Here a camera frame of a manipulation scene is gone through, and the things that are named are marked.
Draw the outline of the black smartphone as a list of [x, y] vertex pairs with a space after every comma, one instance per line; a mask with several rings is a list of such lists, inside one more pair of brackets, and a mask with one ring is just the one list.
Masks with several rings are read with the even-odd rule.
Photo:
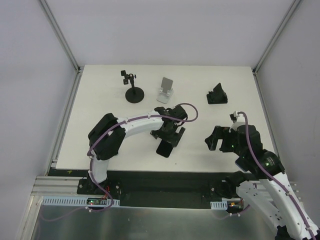
[[156, 150], [156, 153], [164, 158], [168, 158], [173, 150], [172, 145], [169, 142], [162, 140]]

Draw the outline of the white folding phone stand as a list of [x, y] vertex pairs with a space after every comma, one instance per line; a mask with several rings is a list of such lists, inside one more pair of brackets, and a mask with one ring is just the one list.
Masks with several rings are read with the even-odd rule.
[[167, 104], [173, 92], [173, 80], [163, 77], [156, 100], [160, 103]]

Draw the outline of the black folding phone stand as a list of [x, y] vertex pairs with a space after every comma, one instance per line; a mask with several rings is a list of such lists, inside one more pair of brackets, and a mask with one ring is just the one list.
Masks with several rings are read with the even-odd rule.
[[228, 96], [223, 90], [221, 83], [218, 83], [212, 91], [208, 91], [206, 95], [207, 103], [209, 105], [227, 104]]

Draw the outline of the black round-base clamp stand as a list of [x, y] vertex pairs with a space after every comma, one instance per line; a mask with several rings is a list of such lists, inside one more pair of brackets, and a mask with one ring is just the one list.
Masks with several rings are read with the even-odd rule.
[[133, 73], [127, 74], [125, 70], [122, 70], [120, 74], [123, 77], [123, 84], [131, 85], [131, 88], [125, 93], [125, 99], [132, 104], [140, 103], [144, 99], [145, 93], [140, 87], [135, 86], [136, 75]]

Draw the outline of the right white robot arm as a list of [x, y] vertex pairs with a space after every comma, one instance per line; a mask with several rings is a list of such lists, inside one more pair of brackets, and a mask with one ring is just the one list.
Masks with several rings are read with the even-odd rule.
[[222, 198], [240, 197], [251, 206], [275, 233], [277, 240], [318, 240], [320, 228], [311, 220], [295, 195], [278, 156], [264, 149], [253, 125], [215, 126], [205, 139], [208, 149], [234, 153], [241, 169], [215, 187]]

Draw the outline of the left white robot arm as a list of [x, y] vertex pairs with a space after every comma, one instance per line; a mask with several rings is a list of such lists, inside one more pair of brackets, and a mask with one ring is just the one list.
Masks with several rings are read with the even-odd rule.
[[174, 108], [156, 107], [146, 114], [125, 118], [105, 114], [88, 134], [89, 190], [96, 195], [105, 191], [109, 160], [118, 155], [124, 139], [150, 132], [155, 139], [161, 139], [156, 153], [168, 158], [179, 144], [185, 131], [182, 124], [187, 120], [188, 114], [180, 105]]

